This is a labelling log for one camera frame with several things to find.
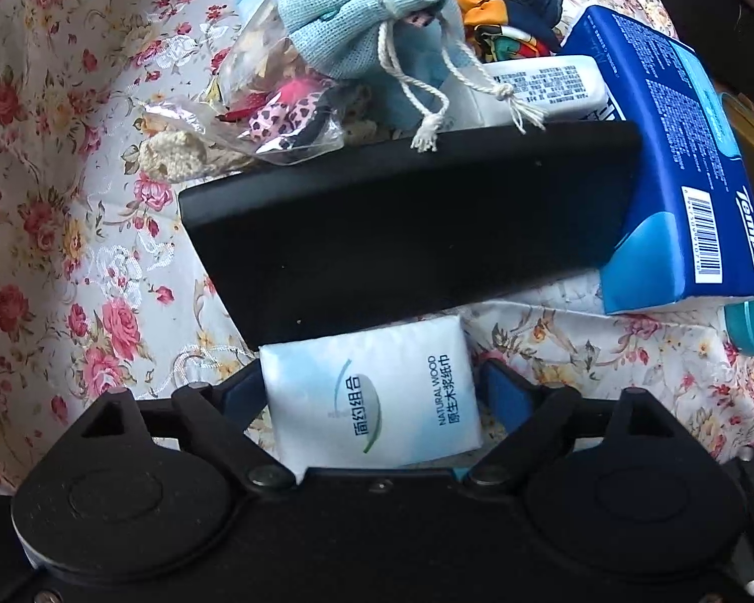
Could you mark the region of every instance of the green curved line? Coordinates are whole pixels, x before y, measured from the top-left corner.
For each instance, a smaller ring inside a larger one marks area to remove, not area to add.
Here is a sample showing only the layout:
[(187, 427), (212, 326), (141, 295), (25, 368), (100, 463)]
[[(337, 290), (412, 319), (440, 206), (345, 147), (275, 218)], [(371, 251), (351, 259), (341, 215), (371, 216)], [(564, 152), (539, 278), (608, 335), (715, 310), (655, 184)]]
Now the green curved line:
[(343, 363), (343, 367), (341, 368), (341, 373), (338, 374), (338, 380), (335, 381), (335, 401), (334, 401), (335, 414), (338, 414), (338, 390), (341, 389), (341, 381), (343, 380), (343, 375), (346, 374), (346, 369), (351, 364), (352, 364), (352, 360), (351, 358), (348, 358), (346, 362)]
[(377, 438), (380, 437), (380, 433), (382, 433), (383, 430), (383, 407), (380, 405), (380, 397), (377, 397), (377, 423), (374, 425), (374, 434), (369, 438), (369, 442), (366, 445), (366, 449), (363, 450), (364, 453), (369, 453), (371, 450), (371, 447), (374, 446), (374, 443), (377, 441)]

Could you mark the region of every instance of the white tissue packet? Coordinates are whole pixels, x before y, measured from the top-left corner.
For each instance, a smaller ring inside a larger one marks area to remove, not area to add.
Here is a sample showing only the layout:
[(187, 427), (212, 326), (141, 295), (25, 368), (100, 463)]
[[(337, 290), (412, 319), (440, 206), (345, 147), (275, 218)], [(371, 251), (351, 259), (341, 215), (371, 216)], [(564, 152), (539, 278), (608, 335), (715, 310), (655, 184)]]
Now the white tissue packet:
[(276, 451), (307, 467), (393, 468), (481, 445), (456, 316), (259, 351)]

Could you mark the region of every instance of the white lace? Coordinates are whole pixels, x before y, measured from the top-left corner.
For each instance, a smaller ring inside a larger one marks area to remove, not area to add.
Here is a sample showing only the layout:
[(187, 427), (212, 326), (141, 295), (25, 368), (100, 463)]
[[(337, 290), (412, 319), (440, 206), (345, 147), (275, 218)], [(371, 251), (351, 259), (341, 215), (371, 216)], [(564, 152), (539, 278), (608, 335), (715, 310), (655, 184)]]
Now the white lace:
[[(486, 68), (480, 63), (478, 57), (475, 56), (475, 52), (472, 52), (471, 48), (463, 42), (456, 34), (452, 34), (447, 21), (443, 16), (438, 16), (441, 25), (441, 58), (444, 59), (444, 65), (452, 73), (452, 75), (468, 88), (476, 90), (477, 92), (490, 94), (499, 100), (505, 100), (511, 107), (512, 120), (515, 127), (520, 132), (525, 133), (523, 127), (524, 120), (529, 120), (539, 128), (543, 128), (544, 113), (536, 107), (531, 106), (525, 102), (517, 99), (514, 93), (514, 87), (508, 83), (494, 83), (491, 76), (489, 76)], [(437, 88), (434, 88), (428, 83), (408, 76), (402, 70), (400, 66), (400, 60), (396, 55), (396, 45), (394, 44), (394, 24), (396, 20), (387, 20), (380, 23), (380, 28), (377, 35), (377, 55), (380, 60), (380, 66), (388, 74), (394, 77), (400, 86), (408, 101), (422, 114), (422, 122), (419, 128), (416, 130), (415, 136), (411, 147), (415, 148), (419, 152), (427, 152), (428, 150), (436, 151), (436, 137), (438, 136), (441, 124), (444, 123), (444, 116), (449, 108), (449, 99)], [(478, 68), (480, 73), (486, 78), (487, 85), (475, 83), (466, 75), (463, 74), (455, 64), (452, 63), (452, 58), (447, 51), (447, 43), (449, 41), (454, 42), (457, 47), (467, 55), (468, 59)], [(438, 99), (440, 106), (438, 111), (432, 112), (428, 109), (419, 99), (413, 94), (410, 86), (416, 86), (420, 90), (423, 90), (431, 94), (434, 98)]]

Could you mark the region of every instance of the tissue pack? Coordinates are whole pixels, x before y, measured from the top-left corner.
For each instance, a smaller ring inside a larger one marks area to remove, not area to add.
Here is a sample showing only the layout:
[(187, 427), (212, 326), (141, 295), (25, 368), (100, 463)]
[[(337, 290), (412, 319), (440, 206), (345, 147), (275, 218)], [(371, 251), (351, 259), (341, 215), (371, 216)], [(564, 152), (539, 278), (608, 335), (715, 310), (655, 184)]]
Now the tissue pack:
[(393, 468), (481, 444), (456, 316), (260, 348), (279, 460)]
[(643, 136), (624, 239), (601, 269), (605, 311), (754, 298), (754, 195), (696, 54), (601, 6), (586, 9), (564, 52), (594, 58), (606, 83), (606, 105), (588, 119), (631, 120)]

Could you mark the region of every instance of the teal container lid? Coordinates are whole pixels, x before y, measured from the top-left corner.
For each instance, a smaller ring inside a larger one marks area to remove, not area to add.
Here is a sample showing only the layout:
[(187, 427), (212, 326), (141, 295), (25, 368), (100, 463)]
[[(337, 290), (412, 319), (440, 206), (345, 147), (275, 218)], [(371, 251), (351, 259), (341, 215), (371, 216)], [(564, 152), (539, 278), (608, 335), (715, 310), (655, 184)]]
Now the teal container lid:
[(754, 299), (724, 306), (729, 339), (743, 353), (754, 356)]

